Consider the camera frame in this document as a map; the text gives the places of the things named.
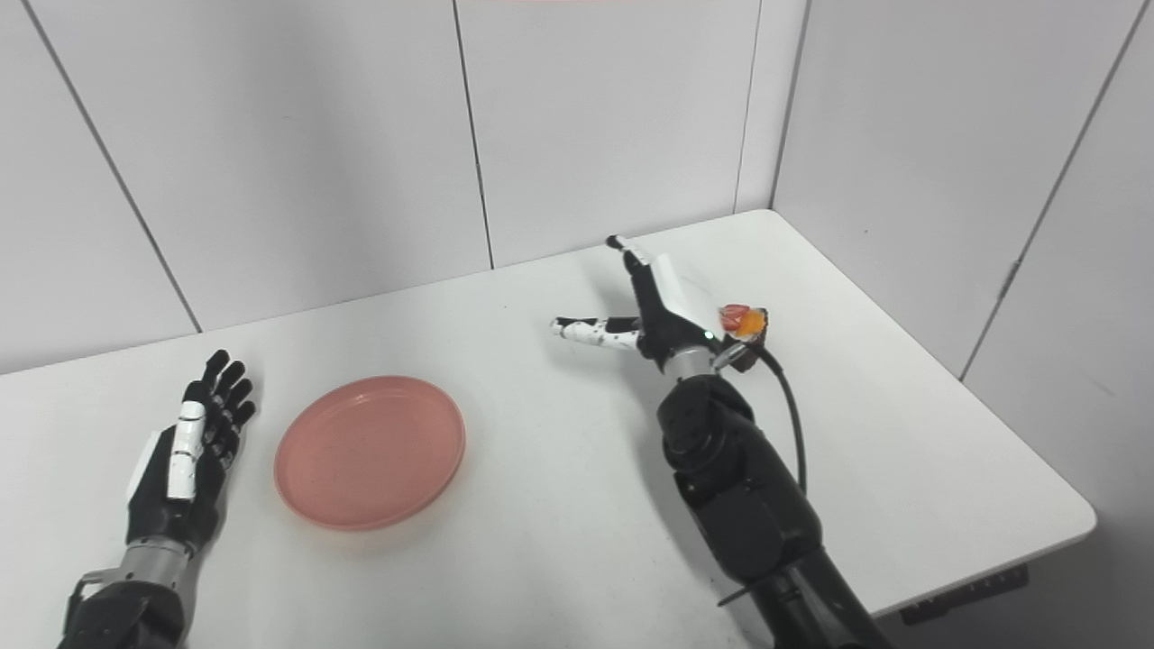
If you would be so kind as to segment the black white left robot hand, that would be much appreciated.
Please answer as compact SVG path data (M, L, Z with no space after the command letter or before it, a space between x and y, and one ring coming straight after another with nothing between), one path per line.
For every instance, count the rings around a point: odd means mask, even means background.
M213 540L225 482L256 412L253 390L246 365L227 350L207 358L202 376L186 386L177 423L150 438L133 470L128 545L168 540L195 555Z

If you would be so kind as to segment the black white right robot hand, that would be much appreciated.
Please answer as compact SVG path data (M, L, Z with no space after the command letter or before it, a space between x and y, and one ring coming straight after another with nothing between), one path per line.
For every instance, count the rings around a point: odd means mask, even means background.
M655 361L659 370L681 352L704 351L709 361L721 355L719 308L709 292L682 279L668 254L651 255L621 234L610 234L605 245L621 254L638 314L557 316L549 324L553 335L594 348L635 351Z

